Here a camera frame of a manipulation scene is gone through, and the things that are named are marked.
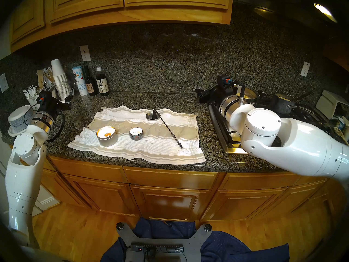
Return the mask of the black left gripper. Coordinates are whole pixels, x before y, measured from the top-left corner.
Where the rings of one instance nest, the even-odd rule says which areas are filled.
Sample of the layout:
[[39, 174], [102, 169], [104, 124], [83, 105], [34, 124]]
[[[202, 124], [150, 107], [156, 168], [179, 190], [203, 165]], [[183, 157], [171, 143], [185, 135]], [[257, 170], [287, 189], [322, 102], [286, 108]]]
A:
[[51, 98], [51, 99], [52, 99], [52, 109], [51, 109], [52, 115], [58, 115], [62, 111], [71, 110], [75, 100], [74, 90], [71, 90], [71, 92], [63, 102], [59, 101], [56, 98]]

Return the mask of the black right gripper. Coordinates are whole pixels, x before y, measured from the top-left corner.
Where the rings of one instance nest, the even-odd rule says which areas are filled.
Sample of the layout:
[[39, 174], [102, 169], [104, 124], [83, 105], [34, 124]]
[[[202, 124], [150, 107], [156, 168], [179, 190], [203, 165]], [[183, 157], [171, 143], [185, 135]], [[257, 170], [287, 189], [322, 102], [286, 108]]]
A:
[[199, 104], [221, 104], [227, 96], [231, 95], [231, 85], [216, 85], [207, 90], [195, 87], [195, 95]]

